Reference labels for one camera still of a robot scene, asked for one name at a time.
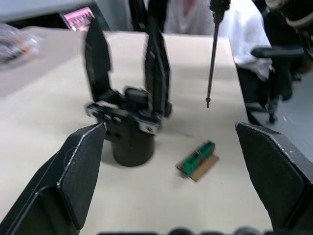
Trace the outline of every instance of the office chair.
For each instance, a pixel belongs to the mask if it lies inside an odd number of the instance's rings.
[[[257,58],[272,59],[271,71],[266,82],[250,70],[237,68],[249,121],[259,124],[252,112],[269,113],[270,123],[276,122],[275,112],[282,95],[291,89],[291,67],[296,58],[304,56],[298,47],[257,47],[251,54]]]
[[[237,68],[237,71],[249,121],[260,124],[252,112],[262,112],[269,113],[270,123],[275,123],[278,103],[281,99],[288,100],[292,96],[291,82],[299,80],[297,70],[301,68],[305,53],[297,38],[296,41],[293,38],[293,42],[284,43],[282,37],[278,39],[278,34],[273,33],[273,27],[270,26],[272,20],[267,18],[264,0],[255,0],[254,3],[264,17],[265,32],[272,48],[257,47],[251,54],[257,58],[272,59],[271,70],[266,82],[261,81],[252,71],[243,68]],[[255,106],[253,103],[259,103],[260,106]]]

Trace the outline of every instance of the table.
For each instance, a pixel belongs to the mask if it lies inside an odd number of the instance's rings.
[[[125,85],[142,87],[146,36],[122,32],[107,35],[112,87],[120,91]],[[81,43],[82,38],[77,34],[72,44]],[[165,234],[180,226],[197,233],[230,233],[245,225],[261,231],[270,229],[270,219],[250,182],[234,129],[237,121],[247,118],[229,41],[220,39],[218,43],[210,109],[205,107],[205,98],[212,38],[165,35],[165,42],[172,69],[173,114],[164,121],[156,137],[155,154],[145,165],[118,166],[105,142],[97,185],[80,234]],[[66,51],[62,45],[51,50],[60,54]],[[0,220],[67,136],[94,123],[83,108],[89,101],[79,53],[2,99]],[[175,164],[207,139],[216,143],[220,161],[198,183],[181,178]]]
[[[0,71],[0,97],[6,97],[80,55],[85,45],[84,33],[75,33],[67,29],[27,27],[23,32],[42,37],[44,43],[38,54],[23,65],[5,73]],[[107,38],[113,35],[112,32],[108,33]]]

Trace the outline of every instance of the black chair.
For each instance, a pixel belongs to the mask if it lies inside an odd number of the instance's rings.
[[[275,123],[278,103],[291,98],[292,81],[301,79],[298,70],[306,57],[295,30],[287,25],[286,19],[269,11],[265,0],[254,0],[254,3],[264,17],[265,32],[272,48],[258,47],[251,54],[272,59],[273,63],[266,82],[250,70],[237,68],[237,71],[249,121],[260,125],[252,112],[269,113],[270,123]]]
[[[249,121],[257,122],[252,112],[269,113],[269,121],[275,123],[275,112],[281,96],[291,94],[291,67],[296,58],[304,56],[300,46],[295,47],[257,47],[251,54],[257,58],[272,59],[272,68],[266,82],[250,70],[237,68]]]

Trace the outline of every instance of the white shirt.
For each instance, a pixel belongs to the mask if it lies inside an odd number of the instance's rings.
[[[185,4],[186,0],[170,0],[164,32],[212,36],[215,25],[209,0],[195,0],[186,17]],[[255,72],[262,80],[268,78],[271,60],[257,59],[250,54],[255,47],[270,47],[262,15],[252,0],[231,0],[219,36],[230,40],[239,67]]]

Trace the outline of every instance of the black cylinder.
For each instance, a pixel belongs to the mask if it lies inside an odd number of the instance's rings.
[[[123,166],[139,166],[146,163],[154,153],[154,135],[133,130],[127,138],[112,142],[114,159]]]

